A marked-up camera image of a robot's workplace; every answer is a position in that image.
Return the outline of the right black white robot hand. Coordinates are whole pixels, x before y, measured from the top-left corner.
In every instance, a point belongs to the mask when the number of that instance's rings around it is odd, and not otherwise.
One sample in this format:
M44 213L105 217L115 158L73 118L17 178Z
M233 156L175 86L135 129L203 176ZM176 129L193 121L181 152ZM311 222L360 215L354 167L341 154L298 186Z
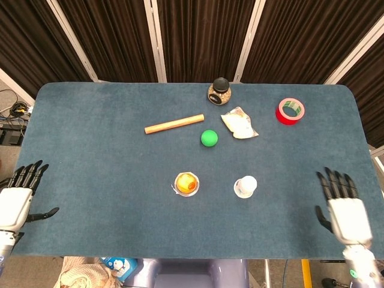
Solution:
M316 173L323 191L330 219L319 205L315 206L318 222L345 246L371 247L373 234L364 202L358 195L354 180L346 173L325 167Z

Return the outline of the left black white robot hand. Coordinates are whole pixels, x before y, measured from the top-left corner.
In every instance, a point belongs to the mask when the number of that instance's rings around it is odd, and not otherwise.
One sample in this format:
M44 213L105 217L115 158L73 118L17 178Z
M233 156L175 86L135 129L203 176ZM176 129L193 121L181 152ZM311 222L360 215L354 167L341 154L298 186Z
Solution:
M31 214L30 206L48 164L42 160L17 168L11 177L1 182L1 230L17 232L25 223L54 216L58 207L45 213Z

